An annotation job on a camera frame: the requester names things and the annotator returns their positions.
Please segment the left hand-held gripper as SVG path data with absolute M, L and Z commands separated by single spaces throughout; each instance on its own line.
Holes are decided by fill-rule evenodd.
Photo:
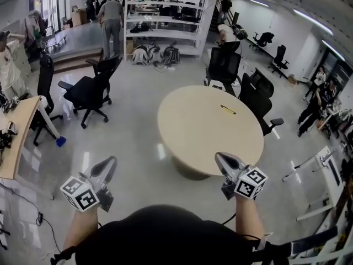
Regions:
M 98 205 L 108 212 L 114 201 L 108 190 L 117 166 L 117 159 L 110 156 L 97 163 L 91 170 L 79 173 L 78 177 L 70 176 L 60 187 L 66 200 L 81 213 Z

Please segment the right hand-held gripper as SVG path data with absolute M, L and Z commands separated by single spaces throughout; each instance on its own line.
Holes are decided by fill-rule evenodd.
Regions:
M 247 165 L 237 156 L 226 152 L 217 152 L 215 161 L 221 173 L 226 177 L 221 190 L 230 200 L 235 195 L 254 199 L 263 189 L 268 176 L 259 168 L 246 168 Z

